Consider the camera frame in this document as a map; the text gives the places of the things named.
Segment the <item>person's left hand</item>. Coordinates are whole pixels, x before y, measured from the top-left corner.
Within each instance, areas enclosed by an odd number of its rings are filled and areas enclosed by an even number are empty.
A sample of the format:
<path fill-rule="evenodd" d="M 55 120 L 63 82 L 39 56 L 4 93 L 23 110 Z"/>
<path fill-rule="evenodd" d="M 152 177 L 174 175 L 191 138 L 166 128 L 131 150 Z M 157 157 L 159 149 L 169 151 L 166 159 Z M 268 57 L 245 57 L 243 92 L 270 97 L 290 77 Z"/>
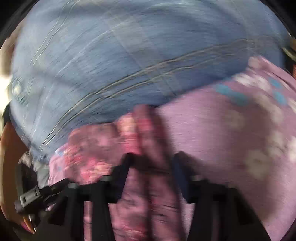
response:
<path fill-rule="evenodd" d="M 17 214 L 15 210 L 15 201 L 18 198 L 16 167 L 27 150 L 13 125 L 10 122 L 6 123 L 1 135 L 1 211 L 6 220 L 33 234 L 35 232 L 29 218 Z"/>

